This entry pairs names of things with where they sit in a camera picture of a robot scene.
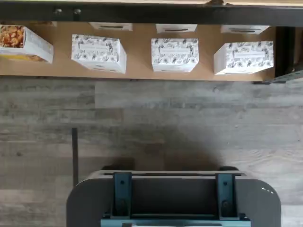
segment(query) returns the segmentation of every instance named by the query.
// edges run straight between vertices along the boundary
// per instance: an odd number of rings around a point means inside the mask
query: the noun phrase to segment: black metal frame
[[[103,214],[101,226],[123,226],[137,224],[142,226],[196,226],[215,224],[225,226],[250,227],[251,221],[244,213],[239,213],[234,174],[216,174],[216,203],[213,213],[134,213],[132,207],[132,173],[112,173],[113,199],[110,213]]]
[[[294,66],[295,27],[277,27],[275,43],[275,78],[262,84],[285,83],[303,77]]]
[[[2,20],[303,26],[303,7],[0,1]]]

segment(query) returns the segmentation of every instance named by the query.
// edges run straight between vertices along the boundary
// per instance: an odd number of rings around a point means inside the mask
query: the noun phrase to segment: brown cardboard surface
[[[220,26],[198,25],[192,33],[157,34],[154,24],[134,24],[133,31],[98,31],[86,22],[58,22],[58,27],[29,26],[54,45],[53,64],[0,59],[1,75],[87,77],[116,79],[180,79],[263,81],[274,77],[274,69],[254,74],[217,75],[213,73],[214,53],[227,42],[275,40],[275,28],[261,35],[221,34]],[[71,35],[99,35],[120,38],[127,54],[126,74],[89,70],[71,60]],[[153,72],[151,38],[199,38],[199,63],[191,73]]]

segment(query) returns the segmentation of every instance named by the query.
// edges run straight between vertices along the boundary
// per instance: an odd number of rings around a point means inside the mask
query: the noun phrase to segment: metal bracket
[[[130,219],[132,201],[132,174],[114,173],[114,199],[110,218]]]
[[[240,220],[235,193],[235,176],[217,174],[216,183],[219,220]]]
[[[275,78],[261,84],[284,83],[303,77],[302,66],[294,66],[295,27],[277,27]]]

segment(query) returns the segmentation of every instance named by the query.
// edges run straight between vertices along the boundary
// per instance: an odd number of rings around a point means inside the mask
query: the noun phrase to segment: food package
[[[108,23],[108,22],[90,22],[90,25],[97,30],[115,30],[115,31],[132,31],[132,23]]]
[[[156,24],[157,33],[194,32],[197,25]]]
[[[197,38],[151,40],[151,63],[154,71],[191,72],[198,62]]]
[[[259,35],[268,28],[269,26],[264,25],[222,25],[221,33]]]
[[[255,73],[274,66],[273,41],[226,43],[214,54],[214,73]]]
[[[119,39],[72,35],[71,59],[90,70],[126,72],[126,53]]]
[[[0,25],[0,56],[53,62],[53,46],[25,26]]]

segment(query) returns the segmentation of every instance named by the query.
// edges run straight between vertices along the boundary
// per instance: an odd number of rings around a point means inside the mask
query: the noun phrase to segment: floor plank
[[[274,187],[283,226],[302,227],[302,97],[299,82],[0,78],[0,226],[65,226],[77,127],[81,180],[112,163],[236,166]]]

